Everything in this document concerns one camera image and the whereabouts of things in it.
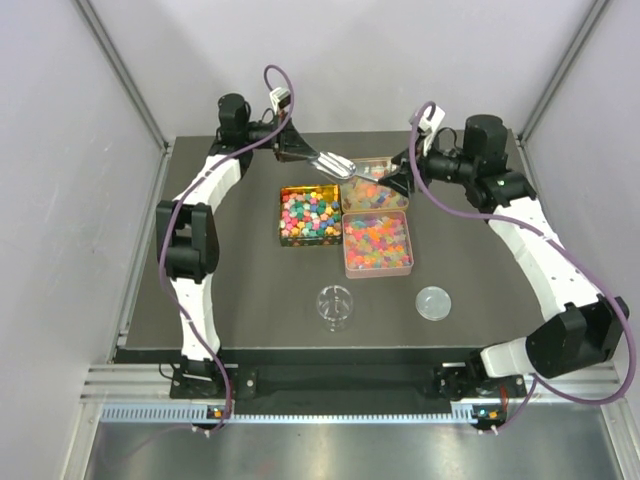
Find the silver metal scoop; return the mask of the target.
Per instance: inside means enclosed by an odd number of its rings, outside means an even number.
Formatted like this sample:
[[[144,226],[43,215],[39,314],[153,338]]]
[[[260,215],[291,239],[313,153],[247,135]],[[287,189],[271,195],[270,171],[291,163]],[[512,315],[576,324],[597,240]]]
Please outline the silver metal scoop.
[[[351,160],[332,152],[319,152],[306,160],[306,163],[333,179],[335,183],[346,183],[353,178],[377,183],[369,165],[370,160]]]

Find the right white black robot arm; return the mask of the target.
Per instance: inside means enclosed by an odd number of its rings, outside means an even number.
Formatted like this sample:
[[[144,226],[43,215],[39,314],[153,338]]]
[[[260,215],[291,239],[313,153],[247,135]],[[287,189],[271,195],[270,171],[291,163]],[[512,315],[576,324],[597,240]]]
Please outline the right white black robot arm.
[[[621,341],[629,351],[627,374],[612,402],[626,393],[635,376],[637,352],[628,309],[561,244],[527,177],[508,167],[508,130],[494,115],[466,120],[463,143],[441,149],[445,113],[434,104],[411,119],[409,145],[393,157],[395,170],[381,184],[409,196],[426,192],[432,181],[460,185],[472,212],[448,213],[481,219],[504,242],[538,300],[542,324],[527,336],[482,348],[466,361],[466,380],[487,396],[504,377],[531,375],[541,384],[606,362]]]

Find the gold tin of pastel gummies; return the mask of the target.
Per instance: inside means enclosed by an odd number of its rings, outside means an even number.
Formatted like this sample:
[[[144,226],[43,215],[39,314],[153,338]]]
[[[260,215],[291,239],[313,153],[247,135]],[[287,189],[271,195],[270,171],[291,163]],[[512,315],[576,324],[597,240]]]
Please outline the gold tin of pastel gummies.
[[[379,185],[377,180],[394,171],[397,166],[390,157],[361,158],[354,161],[356,167],[373,181],[354,177],[340,186],[341,206],[346,213],[368,211],[406,210],[409,199],[389,187]]]

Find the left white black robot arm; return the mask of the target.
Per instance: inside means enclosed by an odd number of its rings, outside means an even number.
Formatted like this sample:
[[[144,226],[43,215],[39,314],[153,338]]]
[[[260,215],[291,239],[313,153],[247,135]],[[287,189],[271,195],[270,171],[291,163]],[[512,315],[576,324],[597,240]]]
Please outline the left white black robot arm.
[[[281,161],[301,160],[314,152],[290,122],[293,93],[277,87],[269,97],[271,120],[254,121],[242,95],[222,96],[219,126],[203,168],[182,193],[156,207],[159,279],[182,322],[173,399],[224,398],[232,392],[218,357],[220,338],[213,318],[212,284],[220,257],[215,211],[248,170],[254,150],[270,149]]]

